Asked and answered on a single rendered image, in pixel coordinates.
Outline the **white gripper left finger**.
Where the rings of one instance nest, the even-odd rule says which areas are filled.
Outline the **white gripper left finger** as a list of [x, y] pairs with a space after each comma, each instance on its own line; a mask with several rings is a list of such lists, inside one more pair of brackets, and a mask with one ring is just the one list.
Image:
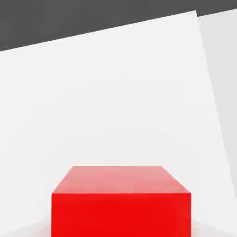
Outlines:
[[42, 221], [30, 226], [9, 232], [4, 237], [51, 237], [51, 221]]

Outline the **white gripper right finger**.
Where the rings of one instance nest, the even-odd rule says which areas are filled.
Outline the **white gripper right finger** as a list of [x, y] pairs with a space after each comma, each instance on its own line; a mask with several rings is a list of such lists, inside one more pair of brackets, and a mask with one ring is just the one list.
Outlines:
[[193, 219], [191, 237], [234, 237], [234, 235]]

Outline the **small red cube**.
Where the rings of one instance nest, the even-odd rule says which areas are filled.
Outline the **small red cube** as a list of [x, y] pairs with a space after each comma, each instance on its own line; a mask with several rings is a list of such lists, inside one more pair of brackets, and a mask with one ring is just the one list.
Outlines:
[[191, 193], [160, 166], [73, 166], [51, 195], [51, 237], [191, 237]]

